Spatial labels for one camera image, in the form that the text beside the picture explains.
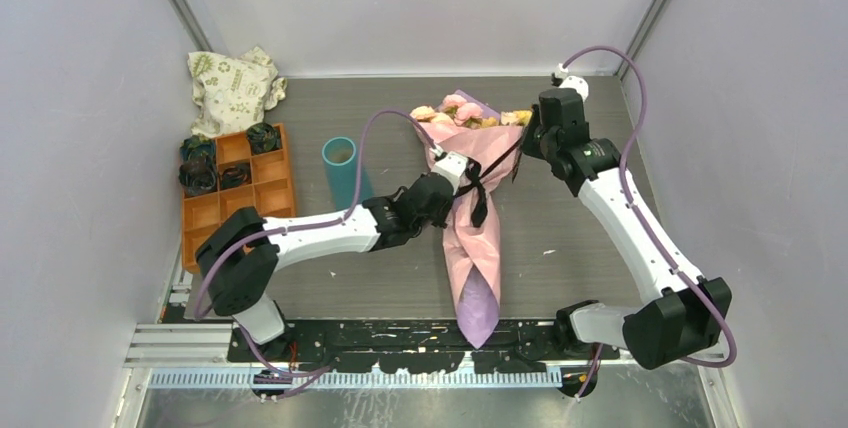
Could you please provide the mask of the teal cylindrical vase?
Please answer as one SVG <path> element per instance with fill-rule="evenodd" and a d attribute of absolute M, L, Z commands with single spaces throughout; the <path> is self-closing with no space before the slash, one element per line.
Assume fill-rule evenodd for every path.
<path fill-rule="evenodd" d="M 346 210 L 353 201 L 358 169 L 358 149 L 346 137 L 329 139 L 321 151 L 325 176 L 336 210 Z"/>

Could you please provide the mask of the black ribbon gold lettering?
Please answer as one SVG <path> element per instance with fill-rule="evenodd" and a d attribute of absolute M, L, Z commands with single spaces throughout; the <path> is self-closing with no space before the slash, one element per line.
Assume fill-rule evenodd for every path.
<path fill-rule="evenodd" d="M 474 163 L 467 169 L 465 174 L 470 176 L 469 183 L 460 187 L 459 191 L 454 195 L 454 200 L 458 200 L 472 191 L 477 193 L 476 202 L 470 214 L 471 225 L 474 228 L 481 228 L 489 213 L 486 204 L 487 191 L 484 186 L 484 181 L 507 158 L 509 158 L 520 145 L 521 140 L 514 142 L 485 169 L 482 169 L 481 164 L 476 161 L 474 161 Z"/>

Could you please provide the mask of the pink paper flower bouquet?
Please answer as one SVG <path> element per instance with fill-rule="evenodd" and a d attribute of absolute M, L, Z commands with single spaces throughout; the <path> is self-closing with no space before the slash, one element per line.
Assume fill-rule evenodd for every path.
<path fill-rule="evenodd" d="M 511 176 L 519 154 L 527 110 L 497 112 L 457 90 L 439 106 L 412 110 L 432 139 L 468 158 L 470 174 L 461 178 L 442 247 L 460 333 L 475 349 L 494 334 L 500 320 L 501 224 L 492 198 Z"/>

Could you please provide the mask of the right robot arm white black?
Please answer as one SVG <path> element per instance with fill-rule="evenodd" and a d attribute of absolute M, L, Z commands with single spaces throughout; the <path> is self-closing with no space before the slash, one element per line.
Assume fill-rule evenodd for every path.
<path fill-rule="evenodd" d="M 596 217 L 637 287 L 641 306 L 589 300 L 556 315 L 555 344 L 567 358 L 595 344 L 623 348 L 645 369 L 695 362 L 725 338 L 732 301 L 720 277 L 706 279 L 664 232 L 608 139 L 593 138 L 573 88 L 540 93 L 524 130 L 523 155 L 544 160 L 555 178 Z"/>

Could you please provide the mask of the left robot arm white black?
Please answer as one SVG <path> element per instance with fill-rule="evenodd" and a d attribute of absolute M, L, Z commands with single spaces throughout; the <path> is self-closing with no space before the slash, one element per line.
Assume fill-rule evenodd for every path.
<path fill-rule="evenodd" d="M 285 357 L 291 333 L 266 288 L 290 265 L 339 253 L 367 253 L 406 244 L 429 226 L 445 227 L 460 176 L 431 171 L 410 187 L 343 211 L 300 218 L 261 217 L 240 208 L 195 251 L 213 311 L 233 318 L 255 351 Z"/>

